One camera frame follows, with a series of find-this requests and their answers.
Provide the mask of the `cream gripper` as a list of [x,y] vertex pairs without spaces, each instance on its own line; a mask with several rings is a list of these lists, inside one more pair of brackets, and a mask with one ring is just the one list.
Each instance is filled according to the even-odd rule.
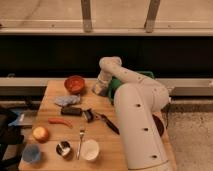
[[97,77],[97,81],[94,84],[92,91],[99,96],[106,96],[108,93],[109,83],[112,79],[112,75],[101,71]]

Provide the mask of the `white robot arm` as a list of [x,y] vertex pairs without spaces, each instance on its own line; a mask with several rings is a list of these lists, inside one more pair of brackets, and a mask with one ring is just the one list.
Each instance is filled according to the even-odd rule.
[[102,57],[93,92],[104,96],[113,77],[122,84],[114,95],[114,108],[128,171],[173,171],[153,113],[169,103],[160,82],[122,66],[120,57]]

